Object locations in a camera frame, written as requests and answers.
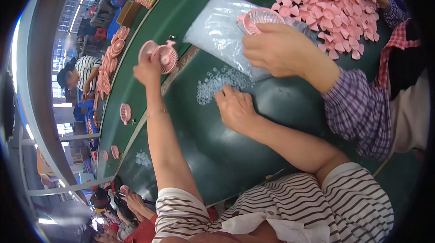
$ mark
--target black and white striped shirt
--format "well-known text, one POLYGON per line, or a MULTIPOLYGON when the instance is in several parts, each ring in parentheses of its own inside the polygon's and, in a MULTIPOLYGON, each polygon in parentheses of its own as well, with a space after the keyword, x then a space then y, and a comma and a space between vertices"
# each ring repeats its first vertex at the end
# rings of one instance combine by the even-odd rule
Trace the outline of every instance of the black and white striped shirt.
POLYGON ((387 194, 357 163, 336 167, 322 185, 313 175, 300 173, 253 187, 217 221, 210 220, 198 199, 178 188, 162 189, 156 209, 152 243, 203 232, 248 234, 264 220, 284 242, 377 243, 394 222, 387 194))
MULTIPOLYGON (((103 61, 93 56, 83 56, 76 62, 76 69, 79 72, 80 80, 77 87, 83 90, 83 85, 89 78, 90 72, 94 67, 100 67, 103 61)), ((90 84, 89 91, 95 91, 95 85, 97 84, 97 78, 93 79, 90 84)))

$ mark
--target red plaid shirt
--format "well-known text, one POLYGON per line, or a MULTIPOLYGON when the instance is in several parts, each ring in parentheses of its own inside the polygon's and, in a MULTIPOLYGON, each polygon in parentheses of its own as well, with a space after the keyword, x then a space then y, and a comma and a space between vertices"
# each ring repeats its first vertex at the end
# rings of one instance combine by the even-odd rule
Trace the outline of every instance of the red plaid shirt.
POLYGON ((405 48, 412 48, 420 45, 420 40, 406 40, 406 21, 407 20, 397 25, 391 34, 390 40, 381 51, 379 75, 375 79, 376 87, 387 88, 388 86, 388 59, 393 48, 405 50, 405 48))

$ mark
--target cardboard box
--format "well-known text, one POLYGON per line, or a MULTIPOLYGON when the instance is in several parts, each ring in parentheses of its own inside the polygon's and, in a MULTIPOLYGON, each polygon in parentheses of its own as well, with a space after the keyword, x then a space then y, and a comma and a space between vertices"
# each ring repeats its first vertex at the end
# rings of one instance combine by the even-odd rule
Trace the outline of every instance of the cardboard box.
POLYGON ((127 28, 131 27, 131 24, 136 19, 141 7, 142 5, 137 2, 132 0, 127 1, 122 8, 121 13, 119 13, 116 22, 121 26, 125 26, 127 28))

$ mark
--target purple plaid sleeve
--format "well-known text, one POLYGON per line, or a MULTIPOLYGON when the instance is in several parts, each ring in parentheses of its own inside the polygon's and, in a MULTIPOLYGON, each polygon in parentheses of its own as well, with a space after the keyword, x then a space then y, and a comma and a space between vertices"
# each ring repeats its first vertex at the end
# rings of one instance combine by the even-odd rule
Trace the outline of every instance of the purple plaid sleeve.
POLYGON ((389 5, 385 9, 382 10, 384 14, 385 22, 387 22, 388 26, 394 30, 394 28, 400 23, 406 20, 406 13, 402 11, 399 6, 397 6, 394 0, 388 0, 389 5))
POLYGON ((392 127, 386 89, 369 87, 361 70, 341 69, 334 86, 322 97, 333 133, 358 141, 361 156, 378 161, 388 157, 392 127))

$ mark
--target red stool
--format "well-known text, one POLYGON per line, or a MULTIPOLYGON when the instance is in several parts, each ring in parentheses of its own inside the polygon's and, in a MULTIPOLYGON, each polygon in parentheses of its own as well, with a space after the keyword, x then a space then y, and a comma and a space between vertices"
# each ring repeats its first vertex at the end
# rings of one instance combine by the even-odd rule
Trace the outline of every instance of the red stool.
POLYGON ((97 28, 97 31, 94 35, 94 38, 97 40, 106 40, 107 39, 107 29, 106 28, 97 28))

